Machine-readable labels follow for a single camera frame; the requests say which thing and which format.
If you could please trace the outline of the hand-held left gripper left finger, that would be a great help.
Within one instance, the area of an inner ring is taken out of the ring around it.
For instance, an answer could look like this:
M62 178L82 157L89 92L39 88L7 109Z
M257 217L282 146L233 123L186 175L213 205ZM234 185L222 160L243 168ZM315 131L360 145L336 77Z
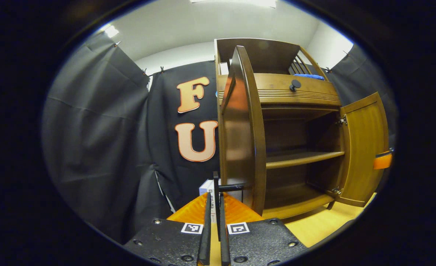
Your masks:
M211 246L209 192L194 199L169 219L152 219L124 248L160 266L208 266Z

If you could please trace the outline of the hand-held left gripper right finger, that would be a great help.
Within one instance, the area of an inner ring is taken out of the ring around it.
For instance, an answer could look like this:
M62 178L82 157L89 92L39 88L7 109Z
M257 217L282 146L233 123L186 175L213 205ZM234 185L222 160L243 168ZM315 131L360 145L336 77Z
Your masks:
M228 223L225 195L219 195L222 266L282 265L307 253L307 246L278 218Z

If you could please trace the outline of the wooden shoe cabinet door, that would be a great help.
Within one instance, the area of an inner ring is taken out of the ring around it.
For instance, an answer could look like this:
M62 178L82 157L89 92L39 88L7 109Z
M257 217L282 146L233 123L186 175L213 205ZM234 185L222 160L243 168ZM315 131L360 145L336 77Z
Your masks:
M266 143L260 97L245 47L237 45L231 59L218 103L220 178L223 185L243 185L243 204L262 215Z
M389 150L385 108L376 92L343 106L340 114L345 155L337 201L364 207L383 174L382 169L374 168L376 156Z

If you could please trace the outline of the wooden double-door shoe cabinet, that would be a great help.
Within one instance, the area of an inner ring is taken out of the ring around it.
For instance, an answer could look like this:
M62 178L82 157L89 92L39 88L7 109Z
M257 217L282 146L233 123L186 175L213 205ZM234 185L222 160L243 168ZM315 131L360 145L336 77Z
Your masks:
M261 38L214 41L217 108L226 75L220 62L231 65L233 50L245 47L255 74L314 74L329 81L325 71L299 44ZM330 192L338 183L345 155L338 128L340 107L261 104L266 143L264 218L286 219L334 203Z

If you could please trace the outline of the small white box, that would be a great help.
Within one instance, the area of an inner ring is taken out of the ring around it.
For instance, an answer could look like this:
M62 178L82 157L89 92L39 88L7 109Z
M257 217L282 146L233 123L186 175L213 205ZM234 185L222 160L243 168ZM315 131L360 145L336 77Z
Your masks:
M204 195L207 192L213 192L214 191L214 180L206 180L201 186L199 187L199 195Z

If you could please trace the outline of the wooden drawer with black knob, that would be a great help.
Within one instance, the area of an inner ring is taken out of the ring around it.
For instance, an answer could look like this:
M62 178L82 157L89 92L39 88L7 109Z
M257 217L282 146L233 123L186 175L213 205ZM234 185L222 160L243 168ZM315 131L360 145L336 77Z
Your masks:
M290 105L342 105L334 85L329 81L284 74L254 74L255 85L250 86L248 96L245 88L235 86L228 106L238 103L250 108L252 104Z

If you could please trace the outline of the black backdrop cloth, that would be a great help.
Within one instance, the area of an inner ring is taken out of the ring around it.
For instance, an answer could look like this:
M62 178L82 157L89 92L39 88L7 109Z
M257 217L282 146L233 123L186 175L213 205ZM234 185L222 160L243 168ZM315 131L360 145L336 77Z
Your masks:
M150 78L98 36L69 58L47 95L41 136L52 182L88 224L121 244L148 222L174 215L217 173L220 153L213 59ZM355 81L325 72L341 107L378 93L389 149L397 121L379 74L353 65Z

